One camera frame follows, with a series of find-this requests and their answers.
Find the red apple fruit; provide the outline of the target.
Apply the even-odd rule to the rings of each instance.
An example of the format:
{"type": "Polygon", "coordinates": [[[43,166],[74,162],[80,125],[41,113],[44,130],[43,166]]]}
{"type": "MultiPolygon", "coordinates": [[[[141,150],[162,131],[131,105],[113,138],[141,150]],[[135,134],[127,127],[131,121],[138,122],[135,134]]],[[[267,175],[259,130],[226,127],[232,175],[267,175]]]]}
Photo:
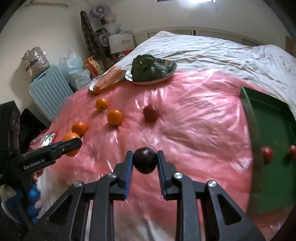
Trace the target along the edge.
{"type": "Polygon", "coordinates": [[[288,149],[288,158],[290,160],[295,160],[296,159],[296,145],[291,145],[288,149]]]}

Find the translucent plastic bag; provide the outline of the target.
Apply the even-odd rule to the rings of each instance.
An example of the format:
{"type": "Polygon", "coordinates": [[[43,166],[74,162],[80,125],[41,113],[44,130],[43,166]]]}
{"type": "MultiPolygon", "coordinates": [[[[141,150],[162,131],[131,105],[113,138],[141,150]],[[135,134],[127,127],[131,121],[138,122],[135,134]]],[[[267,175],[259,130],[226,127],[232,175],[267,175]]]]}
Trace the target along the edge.
{"type": "Polygon", "coordinates": [[[91,82],[90,71],[84,68],[82,59],[72,48],[67,48],[67,54],[59,58],[59,66],[70,86],[79,90],[91,82]]]}

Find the grey fan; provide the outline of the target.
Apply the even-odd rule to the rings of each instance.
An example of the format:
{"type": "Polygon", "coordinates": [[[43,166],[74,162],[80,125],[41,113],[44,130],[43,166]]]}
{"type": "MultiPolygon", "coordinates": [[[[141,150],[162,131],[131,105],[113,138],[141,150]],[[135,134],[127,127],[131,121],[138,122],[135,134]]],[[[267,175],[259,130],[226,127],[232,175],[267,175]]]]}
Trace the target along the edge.
{"type": "Polygon", "coordinates": [[[106,48],[109,46],[109,35],[108,34],[100,34],[97,37],[100,46],[106,48]]]}
{"type": "Polygon", "coordinates": [[[95,18],[103,18],[107,13],[110,13],[111,9],[109,6],[105,4],[99,4],[97,6],[94,6],[91,10],[90,13],[93,15],[95,18]]]}

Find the small red apple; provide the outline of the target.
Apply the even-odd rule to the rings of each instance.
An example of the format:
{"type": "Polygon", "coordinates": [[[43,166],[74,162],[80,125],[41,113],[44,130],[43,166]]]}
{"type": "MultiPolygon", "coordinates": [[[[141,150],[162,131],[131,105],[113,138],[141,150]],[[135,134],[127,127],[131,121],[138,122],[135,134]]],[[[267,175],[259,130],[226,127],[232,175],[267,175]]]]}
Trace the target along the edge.
{"type": "Polygon", "coordinates": [[[144,108],[143,114],[147,121],[156,121],[159,117],[159,110],[155,105],[150,104],[144,108]]]}

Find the grey printed bag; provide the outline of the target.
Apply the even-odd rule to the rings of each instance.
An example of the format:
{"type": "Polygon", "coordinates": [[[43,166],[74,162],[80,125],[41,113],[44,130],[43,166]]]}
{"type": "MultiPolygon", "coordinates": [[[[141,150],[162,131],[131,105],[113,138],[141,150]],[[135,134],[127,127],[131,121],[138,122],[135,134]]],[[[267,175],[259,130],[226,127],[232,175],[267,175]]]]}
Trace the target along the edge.
{"type": "Polygon", "coordinates": [[[40,47],[34,47],[28,50],[22,57],[22,65],[32,82],[51,67],[51,64],[46,58],[46,54],[40,47]]]}

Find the orange tangerine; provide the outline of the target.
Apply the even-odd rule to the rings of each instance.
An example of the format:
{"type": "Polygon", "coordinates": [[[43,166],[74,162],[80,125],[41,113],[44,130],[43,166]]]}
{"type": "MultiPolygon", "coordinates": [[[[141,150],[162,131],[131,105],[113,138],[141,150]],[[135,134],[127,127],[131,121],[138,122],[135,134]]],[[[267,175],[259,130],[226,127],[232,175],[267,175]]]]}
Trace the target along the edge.
{"type": "Polygon", "coordinates": [[[108,124],[111,126],[121,125],[122,120],[123,120],[123,115],[121,111],[119,111],[118,109],[112,109],[107,114],[107,121],[108,121],[108,124]]]}
{"type": "Polygon", "coordinates": [[[79,136],[83,136],[88,130],[88,126],[83,121],[77,121],[71,126],[71,131],[79,136]]]}
{"type": "Polygon", "coordinates": [[[102,112],[108,109],[109,103],[105,98],[98,98],[95,102],[95,107],[98,112],[102,112]]]}
{"type": "Polygon", "coordinates": [[[82,143],[81,141],[72,141],[76,138],[81,140],[80,136],[77,133],[69,132],[62,139],[62,142],[67,143],[65,155],[68,157],[74,157],[79,153],[82,143]]]}

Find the pink plastic sheet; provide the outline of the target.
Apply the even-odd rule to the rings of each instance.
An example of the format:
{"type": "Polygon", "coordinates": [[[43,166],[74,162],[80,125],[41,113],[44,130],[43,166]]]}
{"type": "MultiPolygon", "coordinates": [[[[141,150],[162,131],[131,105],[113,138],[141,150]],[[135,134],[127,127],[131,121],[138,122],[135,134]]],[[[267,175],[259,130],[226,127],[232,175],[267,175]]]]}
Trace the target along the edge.
{"type": "Polygon", "coordinates": [[[252,176],[252,151],[241,87],[259,86],[221,71],[176,72],[166,82],[137,86],[125,82],[103,95],[109,109],[123,115],[120,126],[108,124],[107,111],[98,112],[97,96],[83,88],[64,100],[49,132],[62,140],[77,121],[88,125],[74,157],[63,156],[38,180],[41,199],[49,209],[76,180],[90,183],[111,172],[127,151],[149,147],[162,150],[168,162],[193,180],[216,180],[247,210],[252,176]],[[156,121],[143,110],[153,104],[156,121]]]}

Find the hanging plaid garment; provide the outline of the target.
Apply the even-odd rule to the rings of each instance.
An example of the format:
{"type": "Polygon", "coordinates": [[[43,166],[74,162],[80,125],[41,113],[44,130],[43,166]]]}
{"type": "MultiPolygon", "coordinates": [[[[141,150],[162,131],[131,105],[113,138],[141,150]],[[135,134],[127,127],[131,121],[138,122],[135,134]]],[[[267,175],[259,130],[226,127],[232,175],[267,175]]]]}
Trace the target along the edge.
{"type": "Polygon", "coordinates": [[[82,33],[89,55],[95,56],[96,60],[100,61],[104,69],[107,70],[107,57],[102,46],[99,43],[97,33],[93,30],[93,27],[91,25],[86,11],[81,11],[80,16],[82,33]]]}

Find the upper grey fan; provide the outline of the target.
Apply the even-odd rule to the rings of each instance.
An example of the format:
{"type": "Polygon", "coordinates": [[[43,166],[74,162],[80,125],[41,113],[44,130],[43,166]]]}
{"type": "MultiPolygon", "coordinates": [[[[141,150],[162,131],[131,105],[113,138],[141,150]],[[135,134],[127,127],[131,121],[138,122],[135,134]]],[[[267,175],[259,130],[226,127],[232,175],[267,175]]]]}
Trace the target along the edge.
{"type": "Polygon", "coordinates": [[[91,10],[90,13],[93,15],[95,18],[103,18],[107,13],[110,13],[111,9],[109,6],[105,4],[99,4],[97,6],[94,6],[91,10]]]}

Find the dark plum fruit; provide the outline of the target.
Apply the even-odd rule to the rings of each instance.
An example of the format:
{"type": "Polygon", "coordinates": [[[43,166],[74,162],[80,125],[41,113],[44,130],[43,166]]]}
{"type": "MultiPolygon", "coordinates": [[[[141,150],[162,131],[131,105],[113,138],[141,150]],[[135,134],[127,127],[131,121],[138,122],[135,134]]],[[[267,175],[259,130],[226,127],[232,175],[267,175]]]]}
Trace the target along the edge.
{"type": "Polygon", "coordinates": [[[156,152],[149,148],[143,147],[133,153],[133,166],[142,174],[150,174],[156,168],[158,157],[156,152]]]}

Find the light blue suitcase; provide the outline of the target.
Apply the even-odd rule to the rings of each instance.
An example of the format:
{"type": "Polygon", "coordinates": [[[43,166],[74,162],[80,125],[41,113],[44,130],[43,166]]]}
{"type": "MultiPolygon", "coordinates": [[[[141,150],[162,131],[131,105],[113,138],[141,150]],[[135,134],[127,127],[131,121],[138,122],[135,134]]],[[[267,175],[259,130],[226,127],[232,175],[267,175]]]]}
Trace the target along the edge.
{"type": "Polygon", "coordinates": [[[63,100],[73,94],[60,66],[52,65],[28,87],[28,93],[39,111],[52,121],[60,110],[63,100]]]}

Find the smartphone with patterned case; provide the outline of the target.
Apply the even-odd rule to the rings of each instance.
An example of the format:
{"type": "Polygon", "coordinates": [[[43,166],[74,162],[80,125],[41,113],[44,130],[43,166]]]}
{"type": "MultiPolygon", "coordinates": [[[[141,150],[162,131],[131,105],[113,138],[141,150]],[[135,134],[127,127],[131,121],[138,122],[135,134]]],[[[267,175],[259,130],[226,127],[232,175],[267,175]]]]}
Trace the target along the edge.
{"type": "Polygon", "coordinates": [[[56,137],[56,133],[49,133],[45,136],[42,144],[41,144],[41,147],[45,147],[45,146],[48,146],[50,144],[53,144],[54,140],[55,140],[55,137],[56,137]]]}

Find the white floral bed quilt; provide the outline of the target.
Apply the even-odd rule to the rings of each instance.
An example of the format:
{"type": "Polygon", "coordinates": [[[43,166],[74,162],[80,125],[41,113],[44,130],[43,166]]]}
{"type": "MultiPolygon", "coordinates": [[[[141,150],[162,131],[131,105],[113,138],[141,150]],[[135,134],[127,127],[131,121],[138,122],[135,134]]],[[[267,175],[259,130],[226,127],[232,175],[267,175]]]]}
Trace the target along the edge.
{"type": "Polygon", "coordinates": [[[131,68],[142,54],[174,61],[177,69],[220,70],[271,93],[295,110],[295,57],[275,45],[245,46],[212,37],[161,31],[138,45],[117,65],[131,68]]]}

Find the yellow red snack package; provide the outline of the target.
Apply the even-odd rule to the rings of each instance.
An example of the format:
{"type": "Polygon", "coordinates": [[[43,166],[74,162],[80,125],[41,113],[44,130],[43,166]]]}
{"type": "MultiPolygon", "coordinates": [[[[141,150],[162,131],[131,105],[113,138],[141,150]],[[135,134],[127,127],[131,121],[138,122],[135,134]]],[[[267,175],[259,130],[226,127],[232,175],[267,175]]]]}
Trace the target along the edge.
{"type": "Polygon", "coordinates": [[[95,56],[92,55],[83,61],[84,68],[90,71],[91,78],[95,78],[104,73],[104,68],[100,61],[97,61],[95,56]]]}

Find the orange carrot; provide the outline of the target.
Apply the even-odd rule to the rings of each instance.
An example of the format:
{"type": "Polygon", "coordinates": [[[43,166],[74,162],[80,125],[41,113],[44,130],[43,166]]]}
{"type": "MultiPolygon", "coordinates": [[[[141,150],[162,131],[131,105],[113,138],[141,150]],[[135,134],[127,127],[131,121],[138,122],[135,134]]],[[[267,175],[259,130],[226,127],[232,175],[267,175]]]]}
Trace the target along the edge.
{"type": "Polygon", "coordinates": [[[104,88],[106,85],[110,84],[111,82],[117,80],[119,75],[121,75],[122,69],[119,66],[113,66],[109,69],[109,71],[102,75],[100,80],[95,84],[93,87],[93,90],[99,90],[101,88],[104,88]]]}

